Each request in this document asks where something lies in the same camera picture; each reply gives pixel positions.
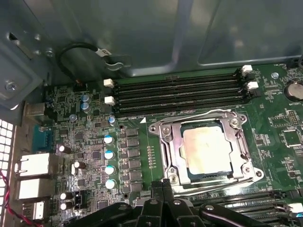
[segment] cpu socket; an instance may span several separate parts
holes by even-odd
[[[159,136],[164,177],[175,196],[246,187],[263,178],[250,158],[242,129],[246,121],[243,114],[218,109],[149,126]]]

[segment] wire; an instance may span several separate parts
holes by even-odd
[[[98,50],[98,48],[92,44],[88,44],[88,43],[73,43],[73,44],[69,44],[65,47],[63,47],[63,49],[58,53],[58,55],[56,55],[56,62],[59,66],[59,68],[61,69],[61,71],[68,76],[71,80],[75,81],[77,84],[82,84],[81,81],[79,79],[77,79],[75,77],[75,75],[68,69],[66,68],[63,63],[62,63],[62,56],[68,52],[71,49],[76,49],[76,48],[84,48],[84,49],[89,49],[92,50],[94,52],[96,52]]]
[[[5,201],[5,204],[4,204],[4,208],[13,216],[16,216],[17,218],[25,221],[28,225],[30,226],[35,226],[35,227],[43,227],[42,225],[40,224],[37,224],[37,223],[34,223],[33,221],[29,220],[27,217],[25,217],[24,215],[22,214],[18,214],[16,213],[9,205],[9,196],[10,196],[10,187],[9,187],[9,180],[8,178],[2,173],[2,170],[0,169],[0,176],[2,177],[4,183],[5,183],[5,186],[6,186],[6,194],[4,196],[4,201]]]
[[[298,60],[298,66],[303,69],[303,65],[302,65],[302,61],[303,61],[303,54],[301,55],[301,57]]]

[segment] motherboard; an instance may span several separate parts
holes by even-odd
[[[194,206],[217,202],[287,226],[277,204],[303,201],[303,72],[252,69],[253,83],[240,87],[227,69],[49,88],[45,103],[58,117],[35,126],[33,153],[60,160],[50,226],[120,201],[135,206],[163,178]]]

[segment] red wire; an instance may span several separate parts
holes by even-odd
[[[2,173],[2,170],[0,169],[0,176],[2,177],[5,185],[6,185],[6,188],[7,188],[7,192],[4,196],[4,201],[5,203],[7,203],[9,201],[9,195],[10,195],[10,188],[9,188],[9,181],[7,179],[6,176],[4,176],[4,174]],[[42,225],[40,224],[37,224],[37,223],[34,223],[33,221],[29,220],[27,217],[25,217],[24,215],[22,214],[17,214],[12,208],[10,208],[10,205],[9,203],[7,204],[7,206],[5,207],[6,210],[13,216],[16,216],[17,218],[20,218],[22,220],[24,220],[27,224],[29,224],[30,226],[35,226],[35,227],[43,227]]]

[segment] green circuit board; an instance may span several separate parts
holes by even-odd
[[[228,194],[249,193],[270,190],[293,190],[303,187],[301,172],[303,171],[303,105],[301,102],[291,102],[286,99],[283,89],[291,79],[303,80],[300,69],[287,70],[286,65],[253,66],[252,73],[256,76],[262,96],[252,99],[248,104],[220,107],[232,109],[245,114],[248,122],[243,124],[244,134],[254,165],[264,171],[262,180],[242,191],[229,190]],[[174,74],[181,77],[193,77],[234,72],[235,69],[212,70]],[[279,77],[272,78],[277,72]],[[167,75],[147,76],[141,78],[121,79],[120,83],[137,83],[153,80],[165,80]],[[148,127],[165,117],[176,115],[191,115],[207,112],[209,109],[163,113],[155,115],[140,115],[117,119],[114,126],[108,123],[109,115],[104,113],[104,95],[98,83],[88,84],[85,92],[74,92],[72,86],[54,87],[47,95],[53,99],[54,109],[58,112],[58,123],[53,126],[53,147],[64,143],[72,148],[71,155],[65,155],[64,174],[57,178],[55,203],[53,204],[53,226],[58,226],[71,217],[83,217],[105,206],[118,201],[134,204],[140,198],[150,196],[152,181],[163,178],[163,167],[160,154],[159,138],[148,132]],[[80,97],[90,96],[91,111],[80,110]],[[69,116],[77,115],[77,120],[70,122]],[[125,134],[135,130],[137,134],[131,139],[138,142],[140,155],[123,158],[126,152],[124,144],[130,139]],[[115,139],[112,145],[104,144],[104,136]],[[115,153],[113,160],[105,160],[104,152]],[[71,174],[71,164],[83,161],[86,168]],[[122,168],[130,160],[139,160],[141,165],[136,171],[141,171],[142,177],[135,181],[123,180],[133,170]],[[107,165],[116,168],[115,174],[108,176],[104,169]],[[108,190],[105,187],[107,179],[115,179],[116,187]],[[81,210],[60,211],[59,195],[62,192],[85,190],[87,207]],[[218,192],[204,195],[213,196]]]

